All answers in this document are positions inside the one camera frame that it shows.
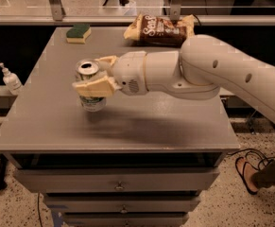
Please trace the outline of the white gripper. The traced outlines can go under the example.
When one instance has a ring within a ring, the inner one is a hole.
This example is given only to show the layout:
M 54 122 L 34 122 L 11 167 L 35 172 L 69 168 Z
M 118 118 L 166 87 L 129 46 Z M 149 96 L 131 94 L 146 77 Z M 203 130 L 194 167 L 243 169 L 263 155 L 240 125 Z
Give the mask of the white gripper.
M 117 90 L 128 96 L 145 95 L 147 92 L 144 62 L 145 51 L 129 52 L 121 57 L 106 56 L 95 59 L 101 71 L 95 76 L 74 82 L 73 88 L 80 96 L 109 97 Z

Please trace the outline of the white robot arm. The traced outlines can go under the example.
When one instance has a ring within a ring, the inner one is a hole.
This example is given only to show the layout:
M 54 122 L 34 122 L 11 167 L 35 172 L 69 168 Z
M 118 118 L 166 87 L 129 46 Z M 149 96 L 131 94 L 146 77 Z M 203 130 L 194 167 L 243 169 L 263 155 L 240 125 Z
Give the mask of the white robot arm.
M 275 66 L 208 35 L 188 38 L 179 50 L 128 52 L 84 62 L 92 74 L 73 84 L 80 96 L 128 96 L 159 91 L 205 100 L 224 88 L 275 124 Z

